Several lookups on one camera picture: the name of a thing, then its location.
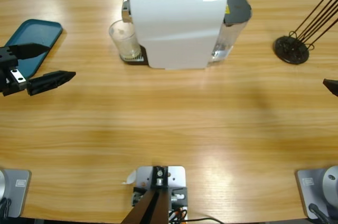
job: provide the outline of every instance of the wire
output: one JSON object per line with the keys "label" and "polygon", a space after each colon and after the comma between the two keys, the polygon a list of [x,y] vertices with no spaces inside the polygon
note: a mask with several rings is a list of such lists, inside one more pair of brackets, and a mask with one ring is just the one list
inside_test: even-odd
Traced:
{"label": "wire", "polygon": [[311,203],[309,206],[308,206],[310,212],[314,213],[318,219],[324,223],[324,224],[333,224],[334,222],[331,220],[330,217],[326,216],[321,210],[319,210],[318,206]]}
{"label": "wire", "polygon": [[200,218],[200,219],[190,219],[190,220],[173,220],[170,223],[182,223],[182,222],[195,222],[195,221],[202,221],[202,220],[213,220],[215,222],[218,222],[219,224],[224,224],[224,222],[213,218],[213,217],[207,217],[207,218]]}
{"label": "wire", "polygon": [[179,223],[184,223],[184,222],[196,222],[196,221],[203,221],[203,220],[213,220],[215,222],[218,222],[219,224],[224,224],[224,222],[213,218],[213,217],[206,217],[206,218],[200,218],[200,219],[190,219],[190,220],[185,220],[184,218],[187,215],[187,210],[182,210],[182,208],[179,208],[177,210],[172,211],[171,213],[177,212],[177,214],[175,215],[175,217],[173,217],[169,223],[170,224],[179,224]]}

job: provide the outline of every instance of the silver cylinder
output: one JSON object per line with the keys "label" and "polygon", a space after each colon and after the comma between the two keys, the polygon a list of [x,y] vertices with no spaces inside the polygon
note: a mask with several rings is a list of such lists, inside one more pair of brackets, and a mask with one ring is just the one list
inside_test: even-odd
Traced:
{"label": "silver cylinder", "polygon": [[0,170],[0,200],[5,195],[5,189],[6,189],[6,182],[7,182],[6,174],[3,170]]}
{"label": "silver cylinder", "polygon": [[323,194],[325,200],[338,208],[338,166],[329,167],[323,176]]}

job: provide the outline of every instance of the clear glass cup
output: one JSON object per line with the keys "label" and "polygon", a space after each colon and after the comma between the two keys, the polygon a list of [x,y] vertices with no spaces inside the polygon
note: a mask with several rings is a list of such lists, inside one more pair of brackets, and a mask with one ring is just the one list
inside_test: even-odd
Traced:
{"label": "clear glass cup", "polygon": [[132,23],[122,20],[114,22],[109,28],[109,35],[122,58],[133,59],[141,54]]}

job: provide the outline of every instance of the table surface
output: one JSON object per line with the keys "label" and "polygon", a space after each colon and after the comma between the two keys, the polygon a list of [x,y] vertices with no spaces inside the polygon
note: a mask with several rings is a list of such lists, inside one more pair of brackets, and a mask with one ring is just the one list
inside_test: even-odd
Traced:
{"label": "table surface", "polygon": [[333,28],[298,66],[271,46],[319,0],[248,0],[253,17],[228,59],[205,70],[129,66],[109,35],[122,0],[0,0],[0,43],[30,18],[64,31],[37,76],[62,87],[1,98],[0,165],[32,172],[23,216],[120,222],[143,165],[186,168],[190,217],[304,218],[295,172],[337,165]]}

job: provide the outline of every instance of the sticker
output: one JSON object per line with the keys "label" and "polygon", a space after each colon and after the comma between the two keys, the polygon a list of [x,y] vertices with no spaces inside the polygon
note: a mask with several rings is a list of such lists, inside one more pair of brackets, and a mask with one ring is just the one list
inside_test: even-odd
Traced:
{"label": "sticker", "polygon": [[226,14],[230,14],[230,9],[229,9],[228,5],[227,5],[227,8],[226,8]]}
{"label": "sticker", "polygon": [[312,178],[303,178],[303,184],[305,186],[309,186],[309,185],[314,185],[314,182]]}
{"label": "sticker", "polygon": [[15,187],[26,187],[27,180],[16,180]]}

